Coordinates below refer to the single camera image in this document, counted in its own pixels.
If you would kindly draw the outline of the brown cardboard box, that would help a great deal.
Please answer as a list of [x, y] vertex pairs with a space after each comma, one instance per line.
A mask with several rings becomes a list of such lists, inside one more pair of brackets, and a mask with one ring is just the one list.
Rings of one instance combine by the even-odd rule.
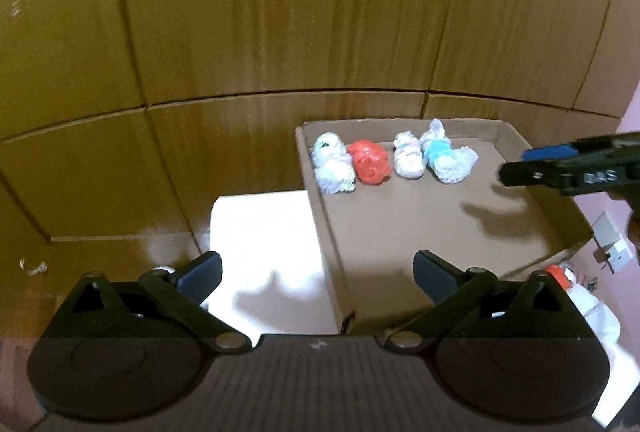
[[454, 146], [478, 160], [462, 182], [442, 184], [431, 172], [379, 185], [358, 184], [325, 195], [314, 177], [311, 149], [326, 133], [344, 143], [372, 140], [386, 152], [402, 131], [421, 134], [420, 119], [307, 122], [295, 131], [305, 188], [326, 271], [337, 326], [346, 334], [377, 334], [425, 311], [431, 300], [413, 281], [416, 252], [430, 250], [456, 267], [479, 266], [500, 278], [570, 259], [592, 229], [573, 200], [540, 186], [505, 188], [497, 172], [521, 158], [528, 141], [508, 122], [447, 119]]

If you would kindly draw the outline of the teal white sock bundle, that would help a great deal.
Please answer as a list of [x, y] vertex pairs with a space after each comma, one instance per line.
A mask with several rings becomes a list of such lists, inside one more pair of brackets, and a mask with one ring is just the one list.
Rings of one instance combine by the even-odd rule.
[[442, 184], [457, 184], [465, 180], [477, 163], [478, 155], [468, 146], [453, 148], [442, 122], [433, 119], [420, 137], [424, 166]]

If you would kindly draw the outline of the red white sock bundle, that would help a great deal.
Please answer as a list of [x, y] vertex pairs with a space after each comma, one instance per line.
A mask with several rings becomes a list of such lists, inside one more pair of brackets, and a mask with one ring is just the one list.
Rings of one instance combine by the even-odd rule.
[[613, 311], [594, 293], [597, 277], [578, 274], [566, 264], [552, 264], [544, 268], [565, 290], [579, 313], [602, 343], [616, 343], [622, 327]]

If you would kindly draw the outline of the white grey sock bundle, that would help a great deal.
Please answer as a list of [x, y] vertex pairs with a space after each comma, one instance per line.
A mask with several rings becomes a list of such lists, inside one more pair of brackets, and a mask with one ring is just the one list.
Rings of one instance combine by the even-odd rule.
[[337, 134], [321, 134], [314, 142], [311, 160], [314, 164], [314, 177], [322, 194], [333, 195], [355, 190], [356, 173], [352, 156]]

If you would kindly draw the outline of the wooden wardrobe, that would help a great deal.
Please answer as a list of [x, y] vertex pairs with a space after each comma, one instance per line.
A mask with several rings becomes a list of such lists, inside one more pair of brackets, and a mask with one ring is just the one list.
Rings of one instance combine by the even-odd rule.
[[221, 195], [298, 187], [307, 120], [547, 144], [612, 130], [638, 82], [639, 0], [1, 0], [2, 310], [195, 251]]

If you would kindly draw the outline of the white wall socket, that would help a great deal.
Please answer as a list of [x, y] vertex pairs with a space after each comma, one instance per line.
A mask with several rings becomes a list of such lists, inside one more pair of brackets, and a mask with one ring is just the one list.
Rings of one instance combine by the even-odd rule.
[[606, 212], [602, 212], [592, 224], [593, 239], [597, 245], [594, 252], [599, 263], [607, 266], [613, 274], [618, 273], [634, 258], [634, 252], [623, 234], [617, 229]]

